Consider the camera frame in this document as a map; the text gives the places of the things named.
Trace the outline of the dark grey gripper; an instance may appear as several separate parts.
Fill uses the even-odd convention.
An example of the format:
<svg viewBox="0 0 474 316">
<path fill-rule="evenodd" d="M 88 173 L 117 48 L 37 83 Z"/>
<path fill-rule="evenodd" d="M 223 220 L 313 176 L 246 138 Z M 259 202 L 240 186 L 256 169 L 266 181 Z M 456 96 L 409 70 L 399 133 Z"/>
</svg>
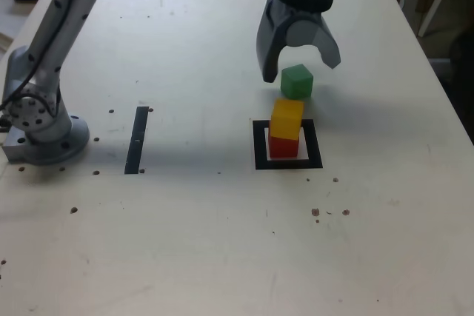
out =
<svg viewBox="0 0 474 316">
<path fill-rule="evenodd" d="M 284 47 L 316 47 L 321 60 L 334 69 L 341 63 L 336 40 L 320 13 L 298 10 L 280 0 L 267 0 L 256 36 L 256 53 L 262 78 L 273 83 Z"/>
</svg>

